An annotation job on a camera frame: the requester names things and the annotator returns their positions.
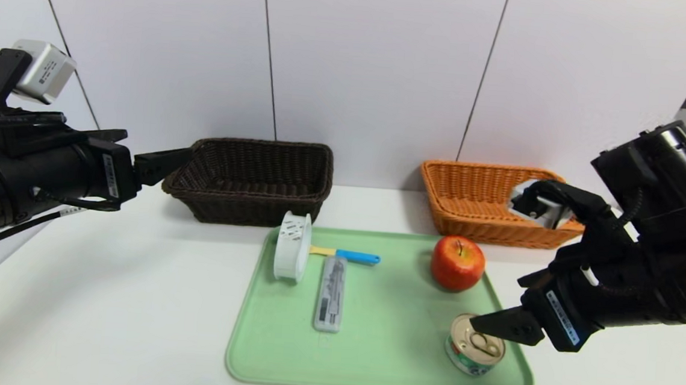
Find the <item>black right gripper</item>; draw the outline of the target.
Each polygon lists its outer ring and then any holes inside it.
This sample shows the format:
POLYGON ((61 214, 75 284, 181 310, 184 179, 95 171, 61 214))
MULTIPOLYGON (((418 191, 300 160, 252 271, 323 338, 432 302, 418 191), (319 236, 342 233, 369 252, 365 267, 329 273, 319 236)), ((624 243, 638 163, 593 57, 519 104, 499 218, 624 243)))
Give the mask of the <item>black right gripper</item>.
POLYGON ((528 346, 544 330, 556 350, 577 352, 595 332, 651 322, 645 264, 635 253, 604 258, 583 244, 566 245, 547 267, 522 277, 523 306, 472 317, 472 328, 528 346))

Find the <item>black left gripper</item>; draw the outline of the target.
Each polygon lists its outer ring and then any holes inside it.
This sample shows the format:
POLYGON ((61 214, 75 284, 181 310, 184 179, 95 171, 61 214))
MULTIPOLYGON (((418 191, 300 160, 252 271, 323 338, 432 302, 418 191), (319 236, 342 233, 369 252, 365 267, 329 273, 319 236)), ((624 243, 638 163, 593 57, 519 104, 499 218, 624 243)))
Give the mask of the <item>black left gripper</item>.
POLYGON ((116 138, 14 131, 0 147, 0 218, 28 220, 64 205, 118 210, 139 186, 185 165, 191 148, 134 156, 116 138))

